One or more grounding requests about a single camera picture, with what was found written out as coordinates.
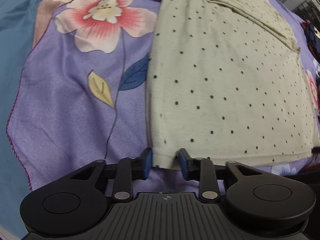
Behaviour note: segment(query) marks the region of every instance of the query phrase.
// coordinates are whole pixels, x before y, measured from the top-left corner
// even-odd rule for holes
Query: black gripper base
[[[117,203],[105,220],[87,232],[60,240],[274,240],[243,232],[216,203],[199,202],[194,193],[140,193]],[[307,240],[301,232],[281,240]],[[54,240],[30,233],[23,240]]]

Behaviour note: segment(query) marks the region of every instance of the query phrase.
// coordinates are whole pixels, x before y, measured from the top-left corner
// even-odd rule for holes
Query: bed
[[[121,0],[122,29],[101,34],[113,40],[110,44],[74,41],[70,33],[76,36],[81,26],[66,24],[65,16],[73,13],[77,24],[81,24],[85,19],[99,18],[95,6],[112,4],[99,4],[100,0],[43,0],[38,8],[40,1],[0,0],[0,25],[5,27],[0,31],[4,91],[1,102],[5,102],[1,104],[4,146],[0,164],[3,240],[22,238],[27,233],[19,205],[30,190],[96,159],[106,157],[108,163],[115,163],[138,155],[148,145],[145,80],[161,0]],[[279,1],[268,1],[290,24],[301,47],[300,57],[308,80],[314,83],[318,62],[308,50],[300,27],[302,19]],[[85,12],[81,11],[83,7],[87,8]],[[139,29],[141,17],[145,20]],[[111,17],[108,25],[98,27],[107,29],[114,21]],[[74,42],[77,51],[71,50]],[[44,84],[41,92],[37,84]],[[104,92],[97,92],[102,87]],[[317,163],[317,155],[313,155],[259,168],[286,176]],[[197,191],[196,187],[196,182],[183,181],[177,170],[158,167],[152,169],[147,182],[134,184],[135,191],[150,192]]]

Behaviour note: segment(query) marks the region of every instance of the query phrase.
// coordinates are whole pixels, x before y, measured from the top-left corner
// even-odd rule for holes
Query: polka dot cloth
[[[320,145],[292,30],[259,4],[270,26],[217,1],[163,0],[147,82],[154,165],[176,168],[180,148],[219,165],[288,163]]]

